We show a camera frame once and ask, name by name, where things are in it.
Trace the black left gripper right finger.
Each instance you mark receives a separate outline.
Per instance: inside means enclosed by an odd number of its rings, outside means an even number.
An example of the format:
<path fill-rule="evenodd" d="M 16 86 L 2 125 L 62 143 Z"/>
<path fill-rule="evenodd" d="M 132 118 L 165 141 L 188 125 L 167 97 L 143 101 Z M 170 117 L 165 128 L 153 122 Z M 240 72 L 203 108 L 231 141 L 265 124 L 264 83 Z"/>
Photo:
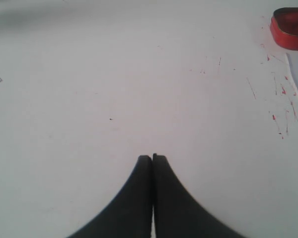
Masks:
<path fill-rule="evenodd" d="M 157 238 L 243 237 L 192 197 L 163 155 L 152 157 L 152 189 Z"/>

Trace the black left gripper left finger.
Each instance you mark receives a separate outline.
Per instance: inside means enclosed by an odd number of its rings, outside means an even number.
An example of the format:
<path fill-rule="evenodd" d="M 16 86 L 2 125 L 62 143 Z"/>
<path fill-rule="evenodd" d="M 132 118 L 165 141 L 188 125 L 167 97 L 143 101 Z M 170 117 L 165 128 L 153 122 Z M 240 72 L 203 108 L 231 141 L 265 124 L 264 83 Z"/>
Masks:
<path fill-rule="evenodd" d="M 71 238 L 150 238 L 152 159 L 139 156 L 129 178 L 112 201 Z"/>

